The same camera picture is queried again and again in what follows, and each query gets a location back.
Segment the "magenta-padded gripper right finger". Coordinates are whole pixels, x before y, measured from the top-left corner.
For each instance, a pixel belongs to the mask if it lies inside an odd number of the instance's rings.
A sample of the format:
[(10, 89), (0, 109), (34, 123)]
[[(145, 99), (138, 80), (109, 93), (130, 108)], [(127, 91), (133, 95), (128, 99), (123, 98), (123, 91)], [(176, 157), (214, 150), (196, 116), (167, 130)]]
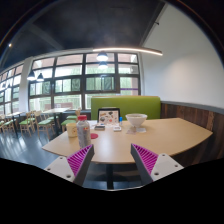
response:
[(131, 145), (131, 155), (135, 160), (143, 185), (183, 169), (182, 165), (166, 153), (156, 154), (136, 144)]

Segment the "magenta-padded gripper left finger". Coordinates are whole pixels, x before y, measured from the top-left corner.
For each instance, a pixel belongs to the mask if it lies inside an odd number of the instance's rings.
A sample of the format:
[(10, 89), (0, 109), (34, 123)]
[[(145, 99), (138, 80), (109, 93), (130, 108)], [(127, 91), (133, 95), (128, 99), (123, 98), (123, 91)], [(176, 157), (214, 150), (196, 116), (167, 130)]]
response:
[(94, 145), (91, 144), (68, 157), (59, 156), (45, 171), (82, 186), (93, 156)]

